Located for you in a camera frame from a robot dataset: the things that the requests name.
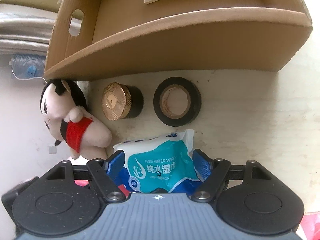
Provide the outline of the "silver quilted fabric roll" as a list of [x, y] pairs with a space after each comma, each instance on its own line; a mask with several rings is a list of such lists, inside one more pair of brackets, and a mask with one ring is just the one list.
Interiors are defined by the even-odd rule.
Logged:
[[1, 18], [1, 54], [47, 54], [54, 20]]

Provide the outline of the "brown cardboard box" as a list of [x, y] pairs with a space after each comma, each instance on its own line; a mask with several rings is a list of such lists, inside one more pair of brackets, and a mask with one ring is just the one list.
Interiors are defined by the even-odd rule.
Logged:
[[277, 72], [312, 32], [304, 0], [63, 0], [47, 79], [169, 70]]

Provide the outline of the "black jar with gold lid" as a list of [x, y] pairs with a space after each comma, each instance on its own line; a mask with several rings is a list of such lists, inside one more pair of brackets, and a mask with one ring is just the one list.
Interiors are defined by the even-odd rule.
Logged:
[[138, 87], [113, 82], [105, 87], [101, 106], [110, 121], [131, 119], [140, 115], [144, 98]]

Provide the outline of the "black electrical tape roll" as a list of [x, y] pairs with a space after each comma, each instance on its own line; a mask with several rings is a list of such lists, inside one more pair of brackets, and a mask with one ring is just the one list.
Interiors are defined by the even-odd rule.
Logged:
[[198, 88], [182, 77], [164, 80], [153, 96], [153, 108], [157, 117], [171, 127], [191, 123], [198, 116], [201, 104]]

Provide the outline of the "clear plastic water bottle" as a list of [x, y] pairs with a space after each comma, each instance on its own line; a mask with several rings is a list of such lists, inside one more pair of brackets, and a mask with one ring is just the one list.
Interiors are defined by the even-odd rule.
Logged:
[[14, 54], [9, 65], [19, 80], [43, 79], [46, 57], [33, 54]]

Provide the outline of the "blue wet wipes pack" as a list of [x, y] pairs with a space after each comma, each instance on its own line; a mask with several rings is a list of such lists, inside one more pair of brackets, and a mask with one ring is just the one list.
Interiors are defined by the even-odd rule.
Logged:
[[193, 165], [194, 130], [164, 134], [149, 139], [127, 140], [113, 146], [125, 154], [116, 183], [127, 191], [193, 194], [202, 181]]

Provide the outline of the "plush doll with red bib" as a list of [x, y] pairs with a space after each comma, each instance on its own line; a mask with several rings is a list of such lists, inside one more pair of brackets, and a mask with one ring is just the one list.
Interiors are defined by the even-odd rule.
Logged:
[[72, 159], [107, 158], [112, 133], [89, 113], [85, 96], [75, 82], [49, 80], [41, 94], [40, 111], [55, 145], [64, 141]]

